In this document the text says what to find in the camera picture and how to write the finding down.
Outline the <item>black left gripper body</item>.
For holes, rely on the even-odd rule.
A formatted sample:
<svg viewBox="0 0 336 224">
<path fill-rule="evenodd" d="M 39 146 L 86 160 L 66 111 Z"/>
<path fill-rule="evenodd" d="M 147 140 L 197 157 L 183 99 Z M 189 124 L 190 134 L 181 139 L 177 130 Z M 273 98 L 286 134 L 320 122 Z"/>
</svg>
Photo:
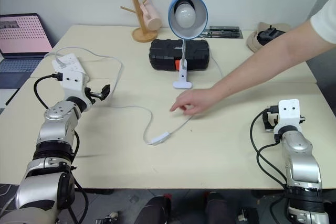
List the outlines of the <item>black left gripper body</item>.
<svg viewBox="0 0 336 224">
<path fill-rule="evenodd" d="M 86 88 L 86 97 L 90 100 L 91 103 L 95 103 L 95 98 L 98 98 L 100 101 L 103 100 L 102 94 L 97 92 L 92 92 L 90 88 Z"/>
</svg>

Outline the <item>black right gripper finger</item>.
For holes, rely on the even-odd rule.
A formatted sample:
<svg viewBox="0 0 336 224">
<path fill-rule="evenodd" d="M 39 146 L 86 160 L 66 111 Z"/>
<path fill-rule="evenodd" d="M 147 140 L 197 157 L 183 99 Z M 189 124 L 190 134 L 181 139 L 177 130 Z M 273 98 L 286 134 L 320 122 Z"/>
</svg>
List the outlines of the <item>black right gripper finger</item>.
<svg viewBox="0 0 336 224">
<path fill-rule="evenodd" d="M 262 120 L 263 120 L 265 131 L 266 132 L 272 132 L 273 131 L 273 126 L 269 122 L 268 111 L 265 110 L 262 113 Z"/>
</svg>

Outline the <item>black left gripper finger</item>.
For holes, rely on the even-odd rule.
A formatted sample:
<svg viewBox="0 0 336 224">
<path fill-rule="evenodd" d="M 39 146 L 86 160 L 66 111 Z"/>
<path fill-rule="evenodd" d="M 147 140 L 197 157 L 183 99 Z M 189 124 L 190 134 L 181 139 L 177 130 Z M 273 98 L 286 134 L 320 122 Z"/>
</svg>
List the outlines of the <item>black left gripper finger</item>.
<svg viewBox="0 0 336 224">
<path fill-rule="evenodd" d="M 107 96 L 110 94 L 110 85 L 105 85 L 101 90 L 101 101 L 105 100 Z"/>
</svg>

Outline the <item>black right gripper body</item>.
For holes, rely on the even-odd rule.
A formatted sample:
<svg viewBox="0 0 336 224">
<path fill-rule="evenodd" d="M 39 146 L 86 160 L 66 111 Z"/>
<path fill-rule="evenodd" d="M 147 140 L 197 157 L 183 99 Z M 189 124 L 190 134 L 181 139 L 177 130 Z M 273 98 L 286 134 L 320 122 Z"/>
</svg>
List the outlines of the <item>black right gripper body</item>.
<svg viewBox="0 0 336 224">
<path fill-rule="evenodd" d="M 279 112 L 278 106 L 277 105 L 272 105 L 272 106 L 266 108 L 266 111 L 268 111 L 268 117 L 269 117 L 270 114 L 276 114 L 276 116 L 273 118 L 274 123 L 272 124 L 273 129 L 274 129 L 275 125 L 278 123 L 278 112 Z"/>
</svg>

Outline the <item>person's bare hand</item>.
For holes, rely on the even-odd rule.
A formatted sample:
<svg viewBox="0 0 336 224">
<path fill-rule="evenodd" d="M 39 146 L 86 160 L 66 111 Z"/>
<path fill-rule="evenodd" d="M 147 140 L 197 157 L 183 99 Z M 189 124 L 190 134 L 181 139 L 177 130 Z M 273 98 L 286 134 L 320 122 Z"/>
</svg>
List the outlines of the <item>person's bare hand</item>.
<svg viewBox="0 0 336 224">
<path fill-rule="evenodd" d="M 182 92 L 170 108 L 181 109 L 184 115 L 196 115 L 215 105 L 221 98 L 212 89 L 194 89 Z"/>
</svg>

